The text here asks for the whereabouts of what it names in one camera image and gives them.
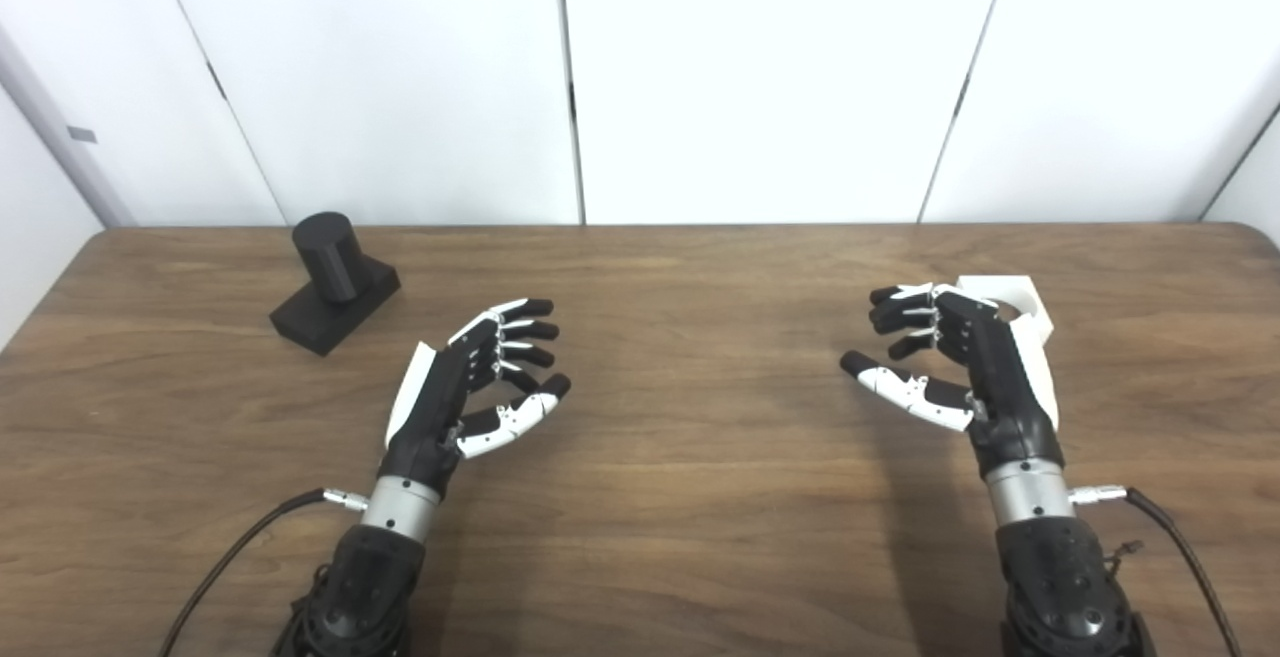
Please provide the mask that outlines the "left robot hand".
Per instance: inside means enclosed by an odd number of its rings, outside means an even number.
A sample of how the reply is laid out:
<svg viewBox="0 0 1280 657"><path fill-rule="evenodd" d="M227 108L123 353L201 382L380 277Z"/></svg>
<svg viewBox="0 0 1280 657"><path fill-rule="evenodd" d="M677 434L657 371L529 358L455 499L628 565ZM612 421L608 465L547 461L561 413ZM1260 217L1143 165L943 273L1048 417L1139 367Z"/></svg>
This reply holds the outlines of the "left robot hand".
<svg viewBox="0 0 1280 657"><path fill-rule="evenodd" d="M556 357L539 346L561 329L550 300L521 298L483 310L435 350L419 343L393 403L379 478L445 497L460 464L499 450L539 425L568 394Z"/></svg>

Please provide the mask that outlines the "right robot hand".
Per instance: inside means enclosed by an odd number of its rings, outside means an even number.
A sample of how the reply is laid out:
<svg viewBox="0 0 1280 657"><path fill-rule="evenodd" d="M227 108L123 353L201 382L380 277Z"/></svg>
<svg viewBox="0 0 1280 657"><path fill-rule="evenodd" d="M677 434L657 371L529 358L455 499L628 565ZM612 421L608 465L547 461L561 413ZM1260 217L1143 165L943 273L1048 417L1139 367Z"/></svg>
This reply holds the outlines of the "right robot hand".
<svg viewBox="0 0 1280 657"><path fill-rule="evenodd" d="M968 435L979 474L1006 464L1065 467L1059 409L1043 343L1025 316L1005 320L996 298L947 283L872 291L876 333L901 332L888 364L850 350L841 369L870 393L927 423ZM933 350L966 371L954 383L899 362Z"/></svg>

